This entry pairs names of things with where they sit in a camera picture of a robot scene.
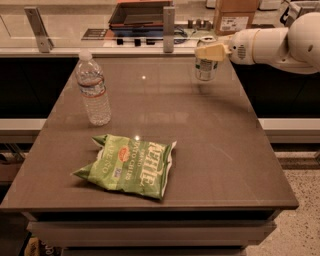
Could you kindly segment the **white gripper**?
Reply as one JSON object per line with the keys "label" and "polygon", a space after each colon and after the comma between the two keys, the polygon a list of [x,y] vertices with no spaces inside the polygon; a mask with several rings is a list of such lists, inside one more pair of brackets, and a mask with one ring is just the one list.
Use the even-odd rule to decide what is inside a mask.
{"label": "white gripper", "polygon": [[239,65],[253,65],[254,41],[259,29],[236,32],[230,39],[229,48],[223,43],[197,47],[195,56],[210,61],[223,61],[230,53],[230,60]]}

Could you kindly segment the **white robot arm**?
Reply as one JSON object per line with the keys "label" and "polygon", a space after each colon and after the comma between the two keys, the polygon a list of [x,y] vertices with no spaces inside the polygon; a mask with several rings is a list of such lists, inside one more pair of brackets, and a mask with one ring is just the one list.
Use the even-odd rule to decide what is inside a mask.
{"label": "white robot arm", "polygon": [[310,12],[296,19],[290,27],[245,29],[227,40],[198,46],[199,59],[238,65],[266,64],[295,74],[320,72],[320,13]]}

